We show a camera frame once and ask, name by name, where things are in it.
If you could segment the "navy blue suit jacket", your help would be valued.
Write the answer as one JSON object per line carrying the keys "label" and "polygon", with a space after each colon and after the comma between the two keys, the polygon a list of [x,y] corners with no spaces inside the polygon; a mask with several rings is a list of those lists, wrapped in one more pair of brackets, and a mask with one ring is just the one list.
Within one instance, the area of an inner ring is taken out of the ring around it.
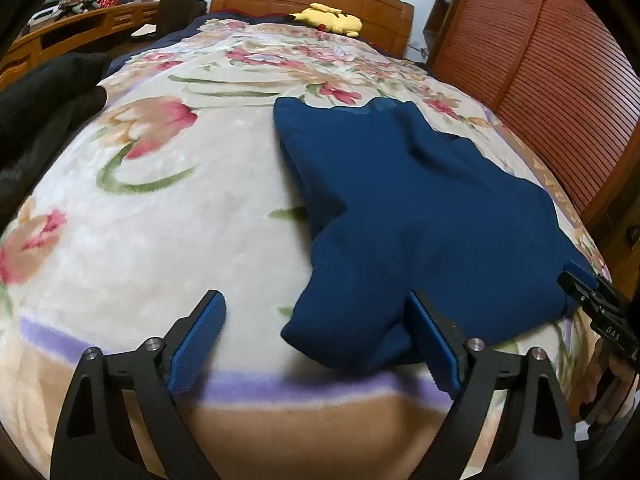
{"label": "navy blue suit jacket", "polygon": [[280,98],[273,120],[311,236],[311,276],[281,335],[309,359],[363,374],[418,362],[404,321],[415,291],[488,344],[576,309],[556,280],[589,263],[550,195],[414,104]]}

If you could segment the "floral bed blanket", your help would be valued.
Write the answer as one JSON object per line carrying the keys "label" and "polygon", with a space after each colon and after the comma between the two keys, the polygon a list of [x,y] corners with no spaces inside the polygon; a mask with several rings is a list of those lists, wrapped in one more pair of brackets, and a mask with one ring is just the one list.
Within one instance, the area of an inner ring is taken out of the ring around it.
{"label": "floral bed blanket", "polygon": [[180,401],[227,479],[403,479],[449,408],[423,366],[335,375],[280,335],[310,275],[303,203],[273,129],[278,96],[416,104],[554,201],[560,228],[606,266],[544,163],[479,102],[363,42],[213,18],[104,80],[107,104],[1,237],[1,422],[46,474],[81,353],[163,335],[209,289],[224,329]]}

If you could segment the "wooden louvered wardrobe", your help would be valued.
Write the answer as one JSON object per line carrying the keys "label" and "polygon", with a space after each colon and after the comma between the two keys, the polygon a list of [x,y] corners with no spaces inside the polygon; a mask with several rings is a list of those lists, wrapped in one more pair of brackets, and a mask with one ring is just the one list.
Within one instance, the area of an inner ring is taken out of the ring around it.
{"label": "wooden louvered wardrobe", "polygon": [[639,78],[584,0],[452,0],[428,59],[549,167],[615,266],[639,257]]}

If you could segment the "black garment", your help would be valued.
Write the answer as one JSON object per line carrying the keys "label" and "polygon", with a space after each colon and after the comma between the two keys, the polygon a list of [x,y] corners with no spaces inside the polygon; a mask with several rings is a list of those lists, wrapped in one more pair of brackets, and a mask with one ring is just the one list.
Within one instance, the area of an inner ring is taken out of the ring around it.
{"label": "black garment", "polygon": [[7,226],[56,156],[106,103],[111,58],[69,53],[1,91],[1,225]]}

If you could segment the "yellow plush toy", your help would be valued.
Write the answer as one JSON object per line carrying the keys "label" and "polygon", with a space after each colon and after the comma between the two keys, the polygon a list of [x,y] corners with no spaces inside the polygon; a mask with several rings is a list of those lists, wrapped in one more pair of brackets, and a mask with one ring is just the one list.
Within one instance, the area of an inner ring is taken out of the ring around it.
{"label": "yellow plush toy", "polygon": [[362,29],[362,21],[352,14],[345,14],[341,9],[331,8],[322,3],[311,3],[302,12],[291,13],[296,21],[324,32],[356,38]]}

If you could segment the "wooden desk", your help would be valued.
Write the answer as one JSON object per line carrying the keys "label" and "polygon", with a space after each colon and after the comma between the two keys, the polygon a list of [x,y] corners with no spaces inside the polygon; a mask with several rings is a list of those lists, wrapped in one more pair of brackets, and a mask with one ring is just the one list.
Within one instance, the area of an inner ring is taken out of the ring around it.
{"label": "wooden desk", "polygon": [[18,38],[1,60],[1,89],[51,58],[154,23],[157,8],[158,3],[153,1],[110,6],[63,18]]}

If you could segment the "red basket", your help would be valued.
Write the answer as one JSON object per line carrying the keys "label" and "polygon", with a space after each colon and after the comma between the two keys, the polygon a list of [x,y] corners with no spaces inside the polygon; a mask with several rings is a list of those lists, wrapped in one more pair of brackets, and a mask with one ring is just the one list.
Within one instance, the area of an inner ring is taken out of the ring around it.
{"label": "red basket", "polygon": [[120,0],[96,0],[96,4],[100,9],[110,8],[111,6],[117,6]]}

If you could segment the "dark wooden chair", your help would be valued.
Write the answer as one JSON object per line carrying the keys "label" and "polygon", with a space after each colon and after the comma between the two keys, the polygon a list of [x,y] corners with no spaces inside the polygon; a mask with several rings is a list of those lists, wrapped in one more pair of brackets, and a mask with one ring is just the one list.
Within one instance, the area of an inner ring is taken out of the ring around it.
{"label": "dark wooden chair", "polygon": [[160,0],[155,17],[155,32],[146,32],[141,36],[131,35],[133,42],[160,39],[172,32],[183,30],[196,18],[206,12],[204,0]]}

